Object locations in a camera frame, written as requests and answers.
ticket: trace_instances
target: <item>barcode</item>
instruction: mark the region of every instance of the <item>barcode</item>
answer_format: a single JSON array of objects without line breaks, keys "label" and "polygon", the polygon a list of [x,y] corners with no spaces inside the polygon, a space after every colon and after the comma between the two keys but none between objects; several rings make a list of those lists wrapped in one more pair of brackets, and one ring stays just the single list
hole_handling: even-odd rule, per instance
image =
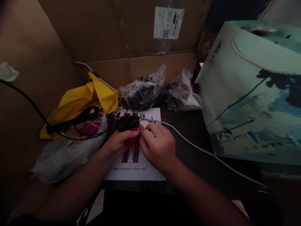
[{"label": "barcode", "polygon": [[172,34],[173,36],[176,36],[178,21],[179,21],[179,14],[177,14],[177,16],[176,16],[175,28],[174,28],[173,34]]},{"label": "barcode", "polygon": [[203,51],[203,55],[205,55],[210,51],[210,41],[204,43],[202,51]]},{"label": "barcode", "polygon": [[163,30],[163,38],[168,38],[169,30],[164,29]]}]

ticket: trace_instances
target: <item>hand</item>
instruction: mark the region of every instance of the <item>hand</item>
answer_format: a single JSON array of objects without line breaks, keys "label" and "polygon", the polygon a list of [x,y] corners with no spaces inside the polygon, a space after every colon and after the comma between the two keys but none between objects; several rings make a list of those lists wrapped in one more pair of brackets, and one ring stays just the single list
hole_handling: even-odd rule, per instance
[{"label": "hand", "polygon": [[129,148],[125,141],[138,135],[139,132],[137,131],[115,131],[115,133],[113,133],[113,135],[108,139],[101,149],[105,149],[109,154],[112,154],[115,158],[118,158]]},{"label": "hand", "polygon": [[140,126],[140,146],[147,160],[163,175],[170,174],[179,162],[176,157],[176,142],[171,132],[157,124]]}]

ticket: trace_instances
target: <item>cardboard box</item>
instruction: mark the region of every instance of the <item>cardboard box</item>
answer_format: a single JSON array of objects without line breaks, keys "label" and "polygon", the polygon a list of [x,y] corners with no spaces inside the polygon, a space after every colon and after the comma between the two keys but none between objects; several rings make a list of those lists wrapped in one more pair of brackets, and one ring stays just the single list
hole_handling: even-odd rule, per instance
[{"label": "cardboard box", "polygon": [[[68,89],[87,81],[87,68],[72,60],[87,63],[115,88],[157,71],[162,64],[166,65],[166,83],[184,68],[193,72],[211,1],[6,1],[0,20],[0,61],[20,72],[14,85],[28,94],[47,118]],[[177,39],[154,38],[156,7],[184,9]],[[162,46],[168,54],[157,56]],[[38,138],[43,121],[24,97],[4,86],[0,91],[7,97],[0,102],[0,126],[5,128],[0,164],[5,192],[0,198],[5,200],[5,215],[16,208],[22,194],[24,201],[39,192],[39,187],[34,192],[30,186],[25,190],[29,171],[46,141]],[[17,176],[23,186],[18,186]],[[19,210],[26,212],[23,206]]]},{"label": "cardboard box", "polygon": [[39,0],[66,49],[77,61],[156,54],[156,7],[184,9],[178,39],[166,40],[170,53],[195,51],[211,0]]}]

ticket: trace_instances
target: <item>light blue paper bag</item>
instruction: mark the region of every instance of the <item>light blue paper bag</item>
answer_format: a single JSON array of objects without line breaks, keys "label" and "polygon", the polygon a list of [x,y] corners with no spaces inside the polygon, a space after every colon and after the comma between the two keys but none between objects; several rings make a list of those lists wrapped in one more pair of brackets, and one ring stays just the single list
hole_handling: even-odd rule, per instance
[{"label": "light blue paper bag", "polygon": [[271,23],[257,36],[222,26],[196,79],[218,156],[301,165],[301,30]]}]

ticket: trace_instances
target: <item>black wire bundle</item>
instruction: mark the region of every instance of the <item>black wire bundle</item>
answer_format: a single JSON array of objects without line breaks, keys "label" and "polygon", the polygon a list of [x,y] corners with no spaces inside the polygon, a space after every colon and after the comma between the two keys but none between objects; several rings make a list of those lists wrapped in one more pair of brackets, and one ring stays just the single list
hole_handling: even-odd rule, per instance
[{"label": "black wire bundle", "polygon": [[138,128],[139,124],[140,117],[138,116],[138,113],[133,113],[132,115],[127,113],[114,121],[114,128],[118,132],[124,132],[127,130],[132,130],[133,128]]}]

